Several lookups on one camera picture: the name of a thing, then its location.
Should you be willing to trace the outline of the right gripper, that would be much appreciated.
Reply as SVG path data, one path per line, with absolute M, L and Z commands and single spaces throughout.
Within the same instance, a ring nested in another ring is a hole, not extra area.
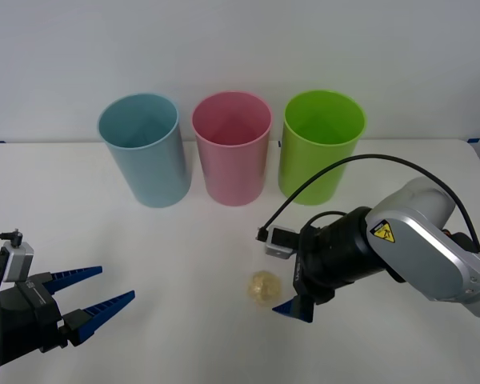
M 314 247 L 316 230 L 310 223 L 306 223 L 299 233 L 293 277 L 293 287 L 298 296 L 272 309 L 275 313 L 306 323 L 313 321 L 314 304 L 325 304 L 335 296 L 331 287 L 320 283 L 313 276 L 310 266 L 310 252 Z

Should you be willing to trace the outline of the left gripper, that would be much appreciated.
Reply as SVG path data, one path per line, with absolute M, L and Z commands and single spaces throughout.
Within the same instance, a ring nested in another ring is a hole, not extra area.
M 61 316 L 53 295 L 101 272 L 101 266 L 44 272 L 0 291 L 2 361 L 11 362 L 35 350 L 45 353 L 64 348 L 68 341 L 79 346 L 135 299 L 132 290 Z M 62 332 L 58 328 L 61 320 Z

